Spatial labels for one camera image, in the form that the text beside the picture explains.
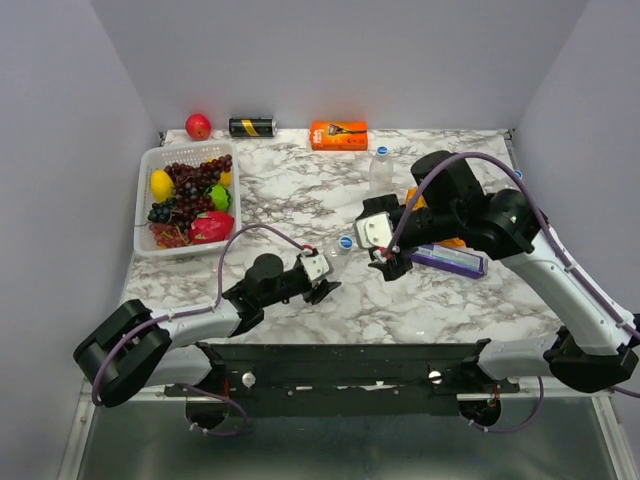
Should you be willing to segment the clear bottle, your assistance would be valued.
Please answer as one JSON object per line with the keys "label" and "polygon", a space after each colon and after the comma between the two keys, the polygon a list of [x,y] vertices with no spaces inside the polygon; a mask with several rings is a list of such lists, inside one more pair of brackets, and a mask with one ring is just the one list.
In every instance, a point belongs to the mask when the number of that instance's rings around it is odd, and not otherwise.
{"label": "clear bottle", "polygon": [[369,188],[375,194],[389,194],[393,190],[393,160],[388,153],[385,157],[372,157],[369,166]]}
{"label": "clear bottle", "polygon": [[325,247],[324,254],[332,267],[332,273],[335,277],[339,277],[344,273],[352,257],[353,249],[354,240],[351,250],[341,249],[339,246],[339,237]]}

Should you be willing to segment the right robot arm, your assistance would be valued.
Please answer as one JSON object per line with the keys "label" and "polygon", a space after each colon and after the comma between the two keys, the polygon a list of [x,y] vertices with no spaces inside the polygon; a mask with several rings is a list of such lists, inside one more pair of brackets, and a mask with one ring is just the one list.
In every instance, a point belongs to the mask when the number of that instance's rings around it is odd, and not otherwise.
{"label": "right robot arm", "polygon": [[582,392],[609,389],[639,364],[639,317],[616,303],[561,243],[518,176],[480,152],[437,151],[411,174],[425,207],[396,195],[369,198],[356,218],[370,267],[393,281],[412,267],[418,247],[452,238],[485,253],[521,278],[562,323],[554,334],[519,341],[482,340],[460,379],[480,392],[509,377],[552,376]]}

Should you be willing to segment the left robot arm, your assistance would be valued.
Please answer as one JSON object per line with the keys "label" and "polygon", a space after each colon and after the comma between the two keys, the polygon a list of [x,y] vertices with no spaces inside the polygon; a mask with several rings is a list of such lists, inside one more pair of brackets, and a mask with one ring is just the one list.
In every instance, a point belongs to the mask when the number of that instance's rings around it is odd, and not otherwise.
{"label": "left robot arm", "polygon": [[242,335],[261,323],[266,308],[299,296],[316,305],[339,287],[329,260],[314,251],[285,269],[262,254],[220,302],[153,311],[139,299],[120,305],[75,349],[73,359],[92,386],[95,404],[118,406],[146,386],[188,383],[201,395],[222,380],[199,342]]}

